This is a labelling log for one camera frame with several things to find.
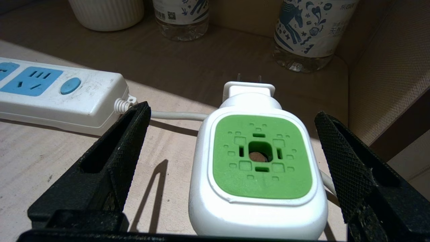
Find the plastic water bottle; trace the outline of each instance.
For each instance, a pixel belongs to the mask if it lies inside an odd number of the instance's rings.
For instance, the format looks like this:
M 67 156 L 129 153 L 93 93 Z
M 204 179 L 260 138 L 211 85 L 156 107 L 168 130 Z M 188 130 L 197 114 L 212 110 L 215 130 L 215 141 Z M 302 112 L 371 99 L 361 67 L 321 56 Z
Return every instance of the plastic water bottle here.
M 209 0 L 153 0 L 161 33 L 170 40 L 195 40 L 209 25 Z
M 313 72 L 333 58 L 358 0 L 283 0 L 273 57 L 286 69 Z

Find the blue button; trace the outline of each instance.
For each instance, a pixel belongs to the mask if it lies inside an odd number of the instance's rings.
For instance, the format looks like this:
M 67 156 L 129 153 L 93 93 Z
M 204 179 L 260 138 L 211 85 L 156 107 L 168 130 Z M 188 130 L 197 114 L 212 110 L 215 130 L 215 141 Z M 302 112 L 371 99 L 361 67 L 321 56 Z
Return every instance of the blue button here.
M 61 86 L 61 94 L 66 95 L 76 90 L 80 85 L 80 79 L 79 78 L 72 78 L 64 82 L 64 84 Z

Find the white cable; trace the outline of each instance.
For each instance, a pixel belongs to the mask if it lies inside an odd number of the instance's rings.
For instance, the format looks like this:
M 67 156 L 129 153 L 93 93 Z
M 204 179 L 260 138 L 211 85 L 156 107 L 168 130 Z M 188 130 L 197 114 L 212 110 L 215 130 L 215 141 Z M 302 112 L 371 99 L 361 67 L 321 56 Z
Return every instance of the white cable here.
M 327 174 L 325 174 L 322 170 L 320 170 L 320 173 L 321 173 L 322 183 L 327 187 L 327 189 L 330 192 L 333 193 L 333 195 L 335 195 L 337 197 L 333 180 Z
M 207 117 L 207 114 L 197 112 L 151 112 L 151 118 L 157 119 L 204 121 Z M 332 192 L 336 196 L 335 185 L 333 184 L 332 179 L 322 170 L 320 170 L 320 172 L 322 183 L 327 187 L 330 192 Z
M 198 112 L 151 111 L 151 118 L 158 118 L 158 119 L 203 121 L 207 117 L 208 117 L 207 114 L 198 113 Z

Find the textured black surface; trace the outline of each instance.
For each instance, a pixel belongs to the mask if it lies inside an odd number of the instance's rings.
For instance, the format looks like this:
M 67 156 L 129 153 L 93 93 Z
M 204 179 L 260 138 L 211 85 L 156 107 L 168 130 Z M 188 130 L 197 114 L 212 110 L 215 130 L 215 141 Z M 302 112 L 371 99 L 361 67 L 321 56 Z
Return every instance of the textured black surface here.
M 33 230 L 23 233 L 18 242 L 305 242 L 308 240 L 280 240 L 254 238 L 223 238 L 174 234 L 98 233 L 59 230 Z
M 31 205 L 32 227 L 59 209 L 122 211 L 150 118 L 146 102 L 128 110 Z
M 337 126 L 343 127 L 340 121 L 321 112 L 315 118 L 315 125 L 342 207 L 344 221 L 348 223 L 356 208 L 375 186 L 371 171 L 361 162 L 337 129 Z
M 122 212 L 100 210 L 57 210 L 45 228 L 77 231 L 127 231 L 129 222 Z
M 350 241 L 430 241 L 430 203 L 339 120 L 315 118 Z

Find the cord strain relief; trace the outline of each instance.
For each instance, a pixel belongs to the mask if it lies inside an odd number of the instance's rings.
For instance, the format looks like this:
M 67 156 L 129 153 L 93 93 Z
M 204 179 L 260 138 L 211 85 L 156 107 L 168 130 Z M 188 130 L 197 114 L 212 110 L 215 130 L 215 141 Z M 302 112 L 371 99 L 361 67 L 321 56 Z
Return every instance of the cord strain relief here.
M 115 101 L 114 110 L 116 113 L 124 114 L 132 105 L 133 103 L 118 98 Z

